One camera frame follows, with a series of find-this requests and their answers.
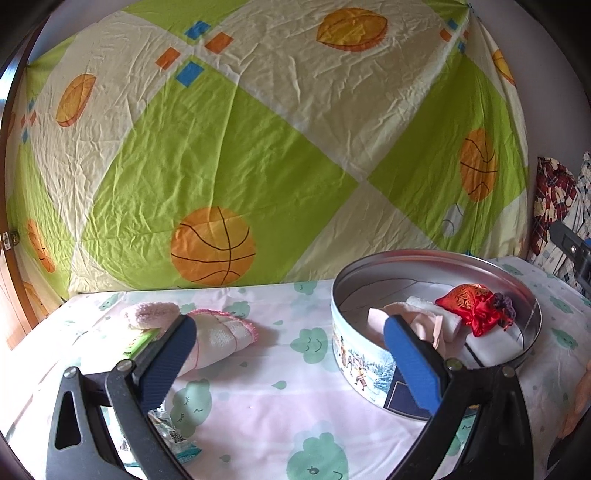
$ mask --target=barcode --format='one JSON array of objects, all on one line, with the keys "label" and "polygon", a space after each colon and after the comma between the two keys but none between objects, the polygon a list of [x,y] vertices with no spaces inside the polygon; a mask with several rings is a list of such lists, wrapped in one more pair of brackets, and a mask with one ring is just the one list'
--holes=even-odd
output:
[{"label": "barcode", "polygon": [[174,430],[170,432],[170,437],[172,438],[174,443],[180,443],[185,441],[185,438],[182,437],[178,432],[175,432]]}]

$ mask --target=bed sheet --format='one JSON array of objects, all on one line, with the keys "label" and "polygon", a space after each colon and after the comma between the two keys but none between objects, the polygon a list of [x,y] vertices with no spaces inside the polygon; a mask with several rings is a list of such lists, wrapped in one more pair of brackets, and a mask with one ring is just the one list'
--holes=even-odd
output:
[{"label": "bed sheet", "polygon": [[[541,479],[560,419],[591,351],[591,303],[523,260],[511,257],[495,262],[534,292],[543,313],[541,335],[518,371],[534,438],[536,478]],[[12,448],[35,478],[43,479],[61,372],[71,363],[80,365],[84,373],[112,368],[119,350],[112,347],[109,332],[121,322],[121,310],[140,301],[173,301],[184,312],[204,307],[248,317],[260,332],[256,344],[178,378],[167,396],[173,421],[203,449],[186,465],[194,478],[385,478],[424,423],[375,407],[342,377],[329,345],[331,285],[321,281],[76,297],[77,312],[84,306],[87,318],[100,319],[84,334],[87,325],[77,329],[81,336],[76,343],[63,349],[56,366],[47,368],[10,432]],[[65,309],[48,319],[53,328],[68,321],[76,325],[84,320],[69,317]],[[73,338],[64,341],[70,343]],[[297,351],[301,350],[297,344],[308,340],[317,345],[317,351]],[[45,355],[36,356],[37,362],[44,363]],[[446,457],[439,474],[457,459],[456,450],[449,453],[455,455]],[[322,475],[311,476],[315,469]]]}]

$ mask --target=wooden door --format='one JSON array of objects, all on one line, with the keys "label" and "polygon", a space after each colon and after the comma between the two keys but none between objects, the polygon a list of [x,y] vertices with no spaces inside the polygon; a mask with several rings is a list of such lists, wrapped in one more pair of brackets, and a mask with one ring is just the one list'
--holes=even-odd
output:
[{"label": "wooden door", "polygon": [[11,349],[38,325],[38,320],[18,271],[17,258],[10,240],[4,173],[6,144],[18,85],[33,45],[46,21],[25,39],[0,77],[0,333],[5,335],[0,338],[0,342],[5,342]]}]

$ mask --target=white wall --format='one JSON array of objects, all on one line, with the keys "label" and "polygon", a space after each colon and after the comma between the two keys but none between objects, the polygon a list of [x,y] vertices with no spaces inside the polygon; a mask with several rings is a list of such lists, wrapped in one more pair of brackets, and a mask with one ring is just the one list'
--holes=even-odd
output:
[{"label": "white wall", "polygon": [[[66,0],[41,33],[32,57],[131,3]],[[591,150],[591,109],[574,71],[543,27],[514,0],[472,0],[472,6],[515,77],[528,131],[530,162],[535,164],[539,155],[554,157],[577,175],[583,153]]]}]

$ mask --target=green and white blanket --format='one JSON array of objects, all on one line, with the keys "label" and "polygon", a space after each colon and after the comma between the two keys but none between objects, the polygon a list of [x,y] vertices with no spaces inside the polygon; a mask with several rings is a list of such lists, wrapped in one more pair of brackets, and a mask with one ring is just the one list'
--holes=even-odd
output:
[{"label": "green and white blanket", "polygon": [[455,0],[144,0],[31,63],[10,130],[35,304],[516,254],[527,231],[515,82]]}]

